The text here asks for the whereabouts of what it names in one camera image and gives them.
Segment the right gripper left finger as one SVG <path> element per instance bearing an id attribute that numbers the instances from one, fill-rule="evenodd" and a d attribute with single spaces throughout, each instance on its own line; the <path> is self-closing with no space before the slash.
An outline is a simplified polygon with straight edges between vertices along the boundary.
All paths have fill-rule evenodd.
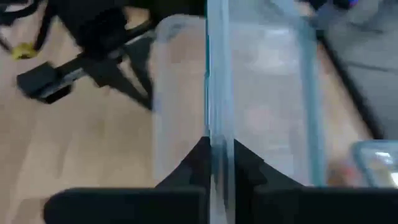
<path id="1" fill-rule="evenodd" d="M 45 223 L 206 224 L 210 221 L 210 139 L 202 137 L 155 187 L 75 187 L 44 204 Z"/>

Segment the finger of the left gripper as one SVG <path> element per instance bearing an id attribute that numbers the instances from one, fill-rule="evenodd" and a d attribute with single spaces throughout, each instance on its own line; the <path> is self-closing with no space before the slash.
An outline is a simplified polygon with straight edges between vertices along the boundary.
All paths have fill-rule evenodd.
<path id="1" fill-rule="evenodd" d="M 39 65 L 16 78 L 22 94 L 32 100 L 52 104 L 72 91 L 72 84 L 64 84 L 62 76 L 48 62 Z"/>
<path id="2" fill-rule="evenodd" d="M 110 87 L 151 110 L 153 84 L 149 58 L 153 40 L 153 37 L 144 35 L 122 45 L 104 59 L 90 63 L 84 71 L 98 87 Z"/>

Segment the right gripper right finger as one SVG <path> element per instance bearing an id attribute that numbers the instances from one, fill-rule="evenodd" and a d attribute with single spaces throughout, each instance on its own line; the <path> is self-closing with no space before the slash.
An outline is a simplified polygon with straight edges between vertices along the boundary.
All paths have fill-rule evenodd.
<path id="1" fill-rule="evenodd" d="M 236 223 L 397 223 L 397 190 L 307 187 L 234 141 Z"/>

